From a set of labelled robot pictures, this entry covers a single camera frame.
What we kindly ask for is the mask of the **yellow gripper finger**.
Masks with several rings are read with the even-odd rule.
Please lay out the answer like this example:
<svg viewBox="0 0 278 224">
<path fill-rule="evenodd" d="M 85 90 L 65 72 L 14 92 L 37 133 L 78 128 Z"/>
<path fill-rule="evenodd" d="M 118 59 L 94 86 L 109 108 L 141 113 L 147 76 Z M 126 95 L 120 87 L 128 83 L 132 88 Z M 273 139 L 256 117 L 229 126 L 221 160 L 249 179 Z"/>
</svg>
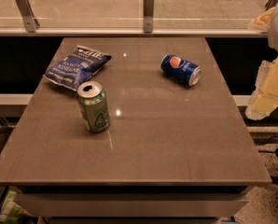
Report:
<svg viewBox="0 0 278 224">
<path fill-rule="evenodd" d="M 278 107 L 278 57 L 263 61 L 257 71 L 256 88 L 252 92 L 245 115 L 252 120 L 266 118 Z"/>
<path fill-rule="evenodd" d="M 257 30 L 263 33 L 268 32 L 268 26 L 271 21 L 271 14 L 274 11 L 274 8 L 270 8 L 266 10 L 264 13 L 259 15 L 258 17 L 251 20 L 248 24 L 248 28 L 252 30 Z"/>
</svg>

